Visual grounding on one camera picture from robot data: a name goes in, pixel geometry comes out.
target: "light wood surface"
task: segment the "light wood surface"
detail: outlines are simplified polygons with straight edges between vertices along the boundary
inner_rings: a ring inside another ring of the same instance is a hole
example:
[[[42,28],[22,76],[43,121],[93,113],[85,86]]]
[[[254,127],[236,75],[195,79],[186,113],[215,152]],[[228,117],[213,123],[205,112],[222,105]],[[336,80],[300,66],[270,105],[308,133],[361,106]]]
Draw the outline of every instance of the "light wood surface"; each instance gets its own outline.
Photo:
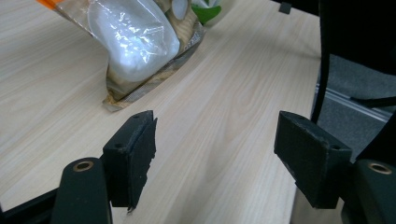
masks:
[[[309,116],[318,18],[267,0],[223,0],[202,45],[172,77],[116,113],[106,50],[35,1],[0,6],[0,203],[59,185],[135,113],[159,119],[156,158],[131,216],[115,223],[289,223],[295,187],[274,155],[277,115]]]

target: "green leaf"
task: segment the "green leaf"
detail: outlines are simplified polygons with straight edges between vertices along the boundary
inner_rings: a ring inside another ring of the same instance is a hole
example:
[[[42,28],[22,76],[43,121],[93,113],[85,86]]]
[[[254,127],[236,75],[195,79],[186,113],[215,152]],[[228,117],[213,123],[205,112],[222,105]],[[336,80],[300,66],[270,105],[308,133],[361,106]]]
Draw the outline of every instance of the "green leaf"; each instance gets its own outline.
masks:
[[[197,15],[198,20],[201,24],[205,24],[208,21],[215,18],[221,12],[221,6],[201,8],[196,6],[191,6],[192,11]]]

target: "orange label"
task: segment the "orange label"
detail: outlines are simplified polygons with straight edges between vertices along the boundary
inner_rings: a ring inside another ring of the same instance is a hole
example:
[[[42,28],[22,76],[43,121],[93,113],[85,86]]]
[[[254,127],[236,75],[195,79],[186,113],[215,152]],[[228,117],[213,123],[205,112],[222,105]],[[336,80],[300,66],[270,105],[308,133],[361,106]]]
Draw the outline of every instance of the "orange label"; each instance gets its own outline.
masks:
[[[41,5],[43,5],[44,7],[53,10],[56,8],[56,4],[62,2],[63,0],[36,0],[36,1]]]

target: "clear plastic bag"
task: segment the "clear plastic bag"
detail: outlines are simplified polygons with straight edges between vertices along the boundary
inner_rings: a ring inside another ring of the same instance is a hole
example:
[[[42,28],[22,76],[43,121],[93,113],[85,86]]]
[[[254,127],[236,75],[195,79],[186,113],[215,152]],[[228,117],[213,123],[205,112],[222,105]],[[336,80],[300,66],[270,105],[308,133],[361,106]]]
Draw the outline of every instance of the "clear plastic bag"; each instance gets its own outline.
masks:
[[[201,8],[210,8],[220,5],[220,0],[192,0],[192,3]]]
[[[38,0],[107,49],[104,103],[112,111],[173,75],[190,58],[185,52],[202,40],[205,31],[185,1],[188,7],[177,18],[170,0]]]

